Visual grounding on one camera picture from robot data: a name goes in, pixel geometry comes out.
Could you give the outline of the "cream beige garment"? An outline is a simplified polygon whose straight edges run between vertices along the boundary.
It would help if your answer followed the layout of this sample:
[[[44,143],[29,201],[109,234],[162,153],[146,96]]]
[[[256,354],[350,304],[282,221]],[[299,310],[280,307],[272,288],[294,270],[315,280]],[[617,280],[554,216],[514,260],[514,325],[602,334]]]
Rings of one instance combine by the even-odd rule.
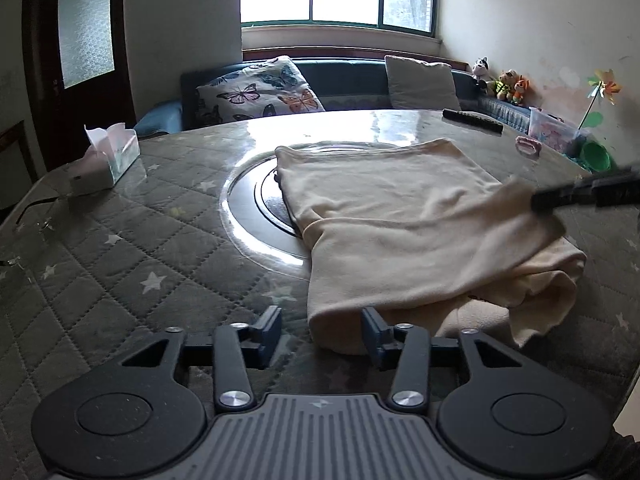
[[[360,315],[435,336],[478,328],[521,347],[574,307],[585,254],[525,181],[498,181],[452,142],[276,151],[286,206],[311,255],[314,342],[363,349]]]

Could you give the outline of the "green plastic bowl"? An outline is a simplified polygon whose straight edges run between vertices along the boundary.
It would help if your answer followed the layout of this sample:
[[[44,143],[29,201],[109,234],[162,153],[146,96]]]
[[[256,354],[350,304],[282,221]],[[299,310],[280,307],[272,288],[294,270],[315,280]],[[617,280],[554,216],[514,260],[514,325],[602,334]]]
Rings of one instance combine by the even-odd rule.
[[[586,141],[580,149],[579,160],[591,172],[605,172],[611,169],[611,157],[606,148],[594,141]]]

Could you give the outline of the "clear plastic storage box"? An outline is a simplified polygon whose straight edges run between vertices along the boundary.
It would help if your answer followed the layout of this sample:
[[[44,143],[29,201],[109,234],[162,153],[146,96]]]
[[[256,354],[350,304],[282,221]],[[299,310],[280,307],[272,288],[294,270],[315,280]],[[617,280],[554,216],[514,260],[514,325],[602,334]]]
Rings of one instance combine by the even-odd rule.
[[[576,157],[587,141],[587,135],[570,122],[531,107],[528,136],[558,153]]]

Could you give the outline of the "pink small toy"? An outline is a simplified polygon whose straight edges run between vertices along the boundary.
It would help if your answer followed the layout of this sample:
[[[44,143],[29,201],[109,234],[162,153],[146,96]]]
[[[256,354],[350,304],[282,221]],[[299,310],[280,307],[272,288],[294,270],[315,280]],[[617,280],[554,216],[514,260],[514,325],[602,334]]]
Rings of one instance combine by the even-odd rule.
[[[530,136],[517,136],[514,141],[516,150],[526,158],[538,159],[542,145]]]

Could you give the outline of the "colourful paper pinwheel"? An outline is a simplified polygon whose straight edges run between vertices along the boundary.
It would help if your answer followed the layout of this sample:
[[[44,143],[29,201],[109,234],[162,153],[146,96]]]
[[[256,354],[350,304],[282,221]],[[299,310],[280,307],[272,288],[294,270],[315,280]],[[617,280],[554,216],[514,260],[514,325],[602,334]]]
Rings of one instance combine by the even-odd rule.
[[[595,70],[593,75],[587,79],[587,84],[589,86],[587,94],[589,104],[578,124],[578,129],[591,127],[593,119],[590,119],[590,116],[593,114],[592,109],[597,101],[605,100],[614,105],[616,96],[622,90],[612,70]]]

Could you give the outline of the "orange plush toy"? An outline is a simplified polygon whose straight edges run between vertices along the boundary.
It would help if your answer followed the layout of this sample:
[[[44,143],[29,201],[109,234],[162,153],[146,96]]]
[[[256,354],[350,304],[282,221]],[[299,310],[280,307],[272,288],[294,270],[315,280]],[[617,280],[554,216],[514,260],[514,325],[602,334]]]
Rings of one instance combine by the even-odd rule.
[[[513,87],[511,103],[516,106],[523,106],[529,89],[529,81],[525,77],[521,77]]]

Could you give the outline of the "round inset table stove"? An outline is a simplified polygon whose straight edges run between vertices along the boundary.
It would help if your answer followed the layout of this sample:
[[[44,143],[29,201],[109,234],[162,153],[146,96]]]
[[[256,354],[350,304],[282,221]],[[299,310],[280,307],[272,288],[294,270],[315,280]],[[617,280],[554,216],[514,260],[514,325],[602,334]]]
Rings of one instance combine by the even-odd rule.
[[[219,213],[244,257],[273,272],[309,275],[310,253],[282,195],[273,150],[251,151],[238,160],[220,191]]]

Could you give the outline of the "black remote control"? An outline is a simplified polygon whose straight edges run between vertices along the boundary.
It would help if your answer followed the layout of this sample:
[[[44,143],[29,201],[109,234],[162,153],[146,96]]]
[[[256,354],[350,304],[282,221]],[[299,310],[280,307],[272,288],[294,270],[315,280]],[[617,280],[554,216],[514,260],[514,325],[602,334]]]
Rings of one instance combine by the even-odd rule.
[[[462,112],[462,110],[450,110],[450,108],[444,108],[442,110],[442,118],[450,120],[450,122],[457,122],[458,124],[480,128],[495,134],[501,134],[503,132],[503,124],[501,122],[496,122],[495,120],[485,116]]]

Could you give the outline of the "brown plush toy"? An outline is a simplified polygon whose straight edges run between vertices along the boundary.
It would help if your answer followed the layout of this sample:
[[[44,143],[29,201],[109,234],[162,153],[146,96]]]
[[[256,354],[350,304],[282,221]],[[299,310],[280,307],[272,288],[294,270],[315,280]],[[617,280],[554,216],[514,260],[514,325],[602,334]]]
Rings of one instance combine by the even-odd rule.
[[[516,70],[506,70],[495,81],[495,97],[503,102],[513,102],[515,85],[520,80]]]

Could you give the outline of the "quilted star table cover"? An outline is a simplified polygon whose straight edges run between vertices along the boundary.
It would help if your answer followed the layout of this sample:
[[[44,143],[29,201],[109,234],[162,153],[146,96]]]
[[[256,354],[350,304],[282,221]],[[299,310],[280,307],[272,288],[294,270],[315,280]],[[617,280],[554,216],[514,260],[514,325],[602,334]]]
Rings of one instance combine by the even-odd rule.
[[[144,140],[114,188],[65,169],[1,229],[1,474],[6,479],[634,479],[613,427],[639,382],[639,205],[555,209],[586,257],[564,321],[513,347],[462,328],[459,385],[431,413],[391,410],[395,373],[318,346],[306,278],[244,257],[219,196],[243,155],[452,142],[534,193],[590,177],[542,147],[427,110],[250,119]],[[282,309],[257,405],[216,413],[187,336]]]

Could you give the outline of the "cow plush toy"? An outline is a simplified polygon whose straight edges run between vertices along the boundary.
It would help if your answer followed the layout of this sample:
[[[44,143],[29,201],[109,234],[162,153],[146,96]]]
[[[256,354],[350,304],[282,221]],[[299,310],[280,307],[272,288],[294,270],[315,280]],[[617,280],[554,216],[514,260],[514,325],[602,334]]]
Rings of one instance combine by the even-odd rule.
[[[495,79],[489,73],[488,58],[479,58],[472,66],[471,72],[480,91],[486,96],[494,96]]]

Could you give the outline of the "tissue box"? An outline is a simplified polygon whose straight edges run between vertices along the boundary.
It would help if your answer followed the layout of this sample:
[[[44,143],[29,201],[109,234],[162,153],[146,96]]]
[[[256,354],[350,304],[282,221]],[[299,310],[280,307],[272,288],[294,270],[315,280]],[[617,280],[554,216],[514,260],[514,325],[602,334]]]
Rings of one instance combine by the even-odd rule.
[[[106,129],[85,128],[89,147],[66,171],[73,196],[114,188],[118,180],[140,156],[137,133],[123,122]]]

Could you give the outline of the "butterfly print pillow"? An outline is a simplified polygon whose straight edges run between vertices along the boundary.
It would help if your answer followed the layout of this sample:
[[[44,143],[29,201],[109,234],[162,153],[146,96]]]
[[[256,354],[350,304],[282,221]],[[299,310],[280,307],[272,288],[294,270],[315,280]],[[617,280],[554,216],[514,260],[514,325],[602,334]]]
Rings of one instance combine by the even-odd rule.
[[[310,84],[285,55],[216,77],[198,86],[195,95],[195,117],[204,126],[324,112]]]

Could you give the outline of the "blue sofa bench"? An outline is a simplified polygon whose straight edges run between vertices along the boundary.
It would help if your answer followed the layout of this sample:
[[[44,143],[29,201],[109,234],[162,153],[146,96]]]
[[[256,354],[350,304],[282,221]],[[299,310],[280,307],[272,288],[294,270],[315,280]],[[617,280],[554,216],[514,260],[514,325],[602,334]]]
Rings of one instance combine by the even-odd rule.
[[[294,58],[311,90],[326,110],[382,110],[390,107],[385,63],[374,58]],[[160,102],[134,126],[138,136],[152,138],[165,133],[201,127],[196,88],[249,68],[251,62],[197,70],[180,76],[180,98]],[[462,70],[452,72],[462,110],[480,112],[526,134],[529,122],[541,118],[536,110],[486,96],[475,78]]]

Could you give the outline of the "dark wooden door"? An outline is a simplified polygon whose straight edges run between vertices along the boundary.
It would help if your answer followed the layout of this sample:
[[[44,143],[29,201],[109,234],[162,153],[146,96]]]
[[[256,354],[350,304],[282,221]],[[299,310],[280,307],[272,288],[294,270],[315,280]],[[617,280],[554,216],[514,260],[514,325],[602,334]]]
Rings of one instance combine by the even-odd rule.
[[[78,159],[91,128],[136,122],[124,0],[22,0],[23,60],[47,170]]]

